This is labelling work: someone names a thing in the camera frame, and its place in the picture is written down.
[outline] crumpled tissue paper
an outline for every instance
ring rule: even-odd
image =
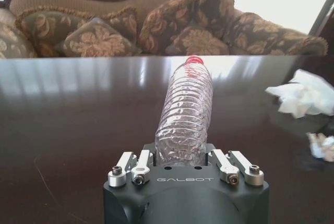
[[[311,154],[315,158],[322,158],[326,161],[334,161],[334,136],[326,137],[324,134],[306,133],[309,139]]]
[[[294,77],[278,87],[268,87],[267,93],[280,97],[279,112],[291,113],[295,118],[305,114],[334,115],[334,87],[322,77],[298,69]]]

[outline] dark wooden table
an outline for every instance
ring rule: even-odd
[[[102,184],[121,153],[154,141],[183,57],[0,62],[0,223],[103,223]],[[212,56],[208,142],[241,150],[270,184],[270,223],[334,223],[334,167],[306,132],[331,118],[277,112],[268,86],[296,69],[334,84],[333,57]]]

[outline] throw pillow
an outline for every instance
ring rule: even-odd
[[[233,16],[234,0],[170,0],[147,16],[140,45],[147,53],[164,54],[192,20],[221,39]]]
[[[166,48],[168,55],[229,55],[229,47],[200,26],[185,28]]]
[[[0,58],[35,58],[31,43],[17,29],[0,22]]]
[[[133,56],[141,50],[100,18],[93,18],[61,44],[67,57]]]
[[[40,57],[60,57],[56,45],[80,28],[94,14],[54,6],[25,10],[15,21],[16,27],[30,39]],[[126,7],[101,16],[133,42],[137,36],[136,10]]]

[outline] sofa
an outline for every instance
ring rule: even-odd
[[[0,58],[326,55],[327,42],[234,0],[4,0]]]

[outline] plastic water bottle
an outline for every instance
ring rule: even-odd
[[[203,60],[190,56],[177,68],[156,132],[158,166],[203,166],[212,107],[212,79]]]

